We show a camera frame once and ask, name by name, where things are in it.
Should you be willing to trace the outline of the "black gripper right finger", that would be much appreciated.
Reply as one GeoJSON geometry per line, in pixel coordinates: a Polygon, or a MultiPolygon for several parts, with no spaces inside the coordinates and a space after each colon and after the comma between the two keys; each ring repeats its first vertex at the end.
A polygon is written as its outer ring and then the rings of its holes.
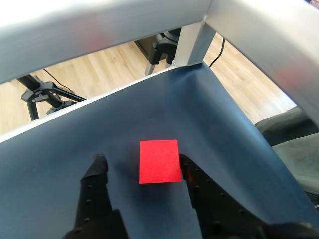
{"type": "Polygon", "coordinates": [[[179,155],[204,239],[317,239],[309,223],[269,224],[247,210],[184,154],[179,155]]]}

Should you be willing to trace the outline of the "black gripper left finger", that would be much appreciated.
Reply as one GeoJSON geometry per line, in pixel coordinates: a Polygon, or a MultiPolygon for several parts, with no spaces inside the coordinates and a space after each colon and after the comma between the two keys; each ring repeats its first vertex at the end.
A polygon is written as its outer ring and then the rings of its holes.
{"type": "Polygon", "coordinates": [[[74,228],[65,239],[127,239],[120,211],[113,210],[108,195],[108,164],[103,154],[94,161],[80,180],[80,193],[74,228]]]}

